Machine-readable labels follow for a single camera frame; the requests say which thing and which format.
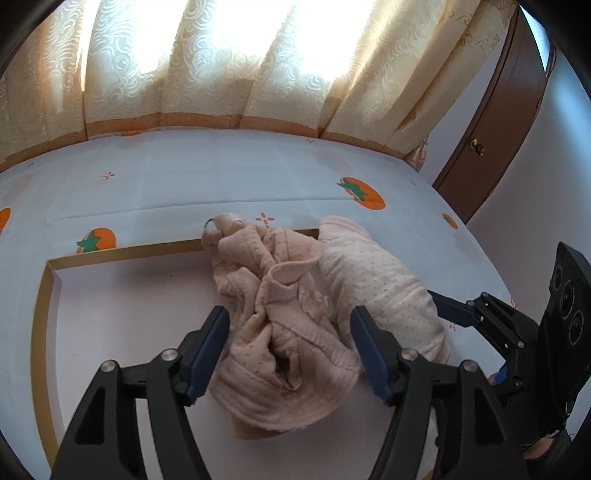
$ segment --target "curtain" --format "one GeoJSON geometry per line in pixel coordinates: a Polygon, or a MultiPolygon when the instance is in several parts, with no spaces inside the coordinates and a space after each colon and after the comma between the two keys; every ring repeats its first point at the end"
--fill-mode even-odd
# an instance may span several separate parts
{"type": "Polygon", "coordinates": [[[66,0],[0,79],[0,171],[162,128],[261,129],[404,158],[514,9],[513,0],[66,0]]]}

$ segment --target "white bedsheet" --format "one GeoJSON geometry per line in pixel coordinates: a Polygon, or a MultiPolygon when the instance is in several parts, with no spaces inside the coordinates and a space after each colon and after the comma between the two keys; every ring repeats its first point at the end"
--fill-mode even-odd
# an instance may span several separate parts
{"type": "MultiPolygon", "coordinates": [[[[125,247],[196,238],[221,212],[292,228],[342,215],[430,290],[460,301],[488,291],[510,301],[480,246],[417,173],[391,157],[323,140],[201,129],[102,138],[0,174],[5,207],[11,217],[0,235],[0,429],[37,480],[50,471],[31,399],[34,302],[45,261],[74,254],[92,229],[111,229],[125,247]],[[337,185],[342,177],[370,185],[385,208],[353,201],[337,185]]],[[[453,363],[474,358],[486,374],[499,368],[501,357],[477,333],[446,325],[453,363]]]]}

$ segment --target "orange tomato pattern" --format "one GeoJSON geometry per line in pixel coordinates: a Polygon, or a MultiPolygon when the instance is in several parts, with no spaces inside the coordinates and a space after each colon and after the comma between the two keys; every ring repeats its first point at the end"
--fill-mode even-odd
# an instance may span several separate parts
{"type": "Polygon", "coordinates": [[[448,215],[446,213],[442,214],[443,219],[449,224],[450,227],[452,227],[454,230],[457,230],[457,222],[452,218],[451,215],[448,215]]]}
{"type": "Polygon", "coordinates": [[[343,187],[353,200],[365,208],[370,210],[383,210],[386,208],[386,202],[384,202],[382,196],[364,181],[353,177],[343,177],[337,185],[343,187]]]}
{"type": "Polygon", "coordinates": [[[88,232],[82,240],[76,242],[77,254],[108,250],[117,246],[117,239],[112,230],[108,228],[95,228],[88,232]]]}
{"type": "Polygon", "coordinates": [[[2,233],[4,227],[6,227],[8,219],[10,218],[10,213],[10,208],[3,208],[2,210],[0,210],[0,233],[2,233]]]}

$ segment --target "pink baby garment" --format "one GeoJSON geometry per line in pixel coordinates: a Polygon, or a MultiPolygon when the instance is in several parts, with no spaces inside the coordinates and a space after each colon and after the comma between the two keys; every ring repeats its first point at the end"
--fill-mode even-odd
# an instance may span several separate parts
{"type": "Polygon", "coordinates": [[[320,271],[345,345],[355,348],[351,310],[364,305],[375,323],[392,333],[403,348],[413,348],[429,361],[449,360],[446,330],[433,299],[400,260],[348,218],[323,218],[318,240],[324,244],[320,271]]]}
{"type": "Polygon", "coordinates": [[[337,409],[357,383],[357,354],[339,339],[310,270],[322,244],[286,228],[213,219],[202,243],[218,292],[235,300],[230,338],[210,384],[244,439],[306,427],[337,409]]]}

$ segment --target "blue gripper pad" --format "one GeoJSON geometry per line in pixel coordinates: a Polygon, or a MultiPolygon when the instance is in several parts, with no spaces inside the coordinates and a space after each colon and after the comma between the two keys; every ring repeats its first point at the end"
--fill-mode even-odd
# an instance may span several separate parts
{"type": "Polygon", "coordinates": [[[503,383],[505,380],[507,380],[507,364],[501,367],[492,384],[498,385],[500,383],[503,383]]]}
{"type": "Polygon", "coordinates": [[[216,307],[206,320],[200,332],[204,334],[197,355],[191,363],[191,376],[186,395],[193,404],[205,395],[217,360],[230,333],[230,315],[225,308],[216,307]]]}
{"type": "Polygon", "coordinates": [[[386,405],[391,405],[394,393],[390,387],[388,363],[376,344],[372,330],[380,333],[365,307],[354,308],[351,312],[351,334],[365,367],[365,373],[374,395],[381,398],[386,405]]]}

